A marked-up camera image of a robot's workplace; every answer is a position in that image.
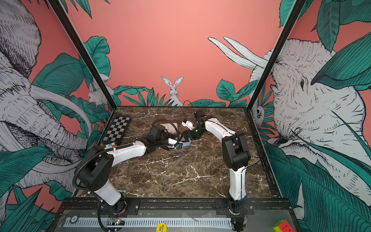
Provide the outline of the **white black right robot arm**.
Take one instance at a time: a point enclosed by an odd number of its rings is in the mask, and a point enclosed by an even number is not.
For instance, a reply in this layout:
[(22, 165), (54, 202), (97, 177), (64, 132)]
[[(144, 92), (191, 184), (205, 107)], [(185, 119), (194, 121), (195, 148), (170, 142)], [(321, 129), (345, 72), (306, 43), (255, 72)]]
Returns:
[(191, 140), (199, 139), (207, 131), (221, 142), (223, 161), (230, 171), (228, 208), (232, 214), (238, 215), (248, 205), (245, 174), (251, 154), (245, 135), (227, 128), (217, 118), (206, 115), (202, 110), (195, 111), (194, 117), (197, 126), (186, 131)]

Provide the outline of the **light blue small alarm clock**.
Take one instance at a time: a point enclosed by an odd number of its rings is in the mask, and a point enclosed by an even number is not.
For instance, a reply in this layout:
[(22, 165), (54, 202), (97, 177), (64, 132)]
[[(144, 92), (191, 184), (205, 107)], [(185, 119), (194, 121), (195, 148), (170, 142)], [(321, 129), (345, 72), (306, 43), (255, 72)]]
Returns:
[(188, 147), (191, 144), (191, 140), (189, 138), (182, 139), (180, 144), (181, 144), (181, 148)]

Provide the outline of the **yellow square alarm clock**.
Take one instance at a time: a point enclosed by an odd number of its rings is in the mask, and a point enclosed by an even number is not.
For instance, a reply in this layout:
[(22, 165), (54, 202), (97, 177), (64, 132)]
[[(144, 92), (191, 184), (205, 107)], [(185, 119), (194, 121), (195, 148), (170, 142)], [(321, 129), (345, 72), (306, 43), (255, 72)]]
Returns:
[(167, 130), (167, 132), (171, 133), (171, 134), (176, 134), (177, 130), (178, 130), (178, 124), (176, 122), (173, 123), (173, 125), (175, 126), (175, 128), (172, 126), (171, 123), (160, 123), (161, 126), (165, 127), (165, 129)]

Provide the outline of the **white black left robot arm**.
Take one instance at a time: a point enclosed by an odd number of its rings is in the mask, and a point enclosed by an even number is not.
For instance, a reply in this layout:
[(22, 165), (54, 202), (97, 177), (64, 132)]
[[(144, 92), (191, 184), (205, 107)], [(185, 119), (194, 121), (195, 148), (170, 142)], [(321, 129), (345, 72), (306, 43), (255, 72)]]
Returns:
[(176, 125), (171, 123), (176, 136), (163, 125), (153, 124), (150, 132), (136, 138), (133, 143), (114, 148), (94, 146), (77, 165), (72, 184), (76, 189), (92, 192), (100, 203), (108, 205), (114, 214), (122, 214), (127, 209), (125, 197), (109, 181), (112, 167), (141, 157), (155, 151), (157, 148), (177, 148), (180, 134)]

